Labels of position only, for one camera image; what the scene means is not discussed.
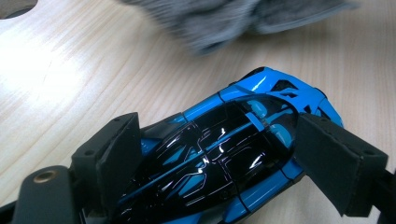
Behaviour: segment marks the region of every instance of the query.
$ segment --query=gray cloth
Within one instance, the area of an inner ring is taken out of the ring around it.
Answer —
[[[120,0],[145,9],[197,54],[221,48],[244,32],[271,34],[355,7],[344,0]]]

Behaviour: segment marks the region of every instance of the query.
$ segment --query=model car body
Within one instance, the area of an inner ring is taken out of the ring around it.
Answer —
[[[235,223],[304,175],[292,158],[299,113],[342,121],[296,77],[258,68],[141,130],[144,159],[116,223]]]

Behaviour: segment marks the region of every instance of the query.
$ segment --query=black car window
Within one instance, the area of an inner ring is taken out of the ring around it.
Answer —
[[[135,178],[140,179],[140,176],[146,176],[154,179],[182,162],[197,157],[202,151],[197,145],[197,139],[194,125],[186,126],[168,138],[153,153],[148,154],[141,165],[144,171],[136,172]]]
[[[250,123],[250,120],[235,102],[213,108],[194,122],[202,131],[198,140],[199,146],[210,151],[215,150],[218,154],[229,150],[230,147],[243,141],[246,136],[255,133],[247,133],[243,128]],[[210,159],[214,160],[217,157],[213,155]]]
[[[278,153],[277,148],[258,134],[250,143],[222,160],[222,163],[238,188],[243,190],[273,174],[289,158],[290,155]]]
[[[180,196],[187,196],[201,189],[205,182],[205,174],[186,175],[183,178],[185,183],[181,183],[182,188],[179,191]]]

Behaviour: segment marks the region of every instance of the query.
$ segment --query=light wood surface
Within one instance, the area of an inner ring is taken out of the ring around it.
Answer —
[[[346,128],[396,168],[396,2],[361,7],[275,35],[244,35],[196,57],[146,13],[116,1],[38,0],[0,20],[0,204],[22,180],[61,164],[109,120],[141,127],[198,103],[259,66],[323,90]],[[339,217],[309,177],[245,223],[376,223]]]

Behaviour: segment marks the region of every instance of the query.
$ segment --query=blue toy car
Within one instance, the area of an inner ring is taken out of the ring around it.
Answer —
[[[141,129],[143,161],[114,223],[235,223],[304,176],[299,113],[340,116],[320,90],[267,67]]]

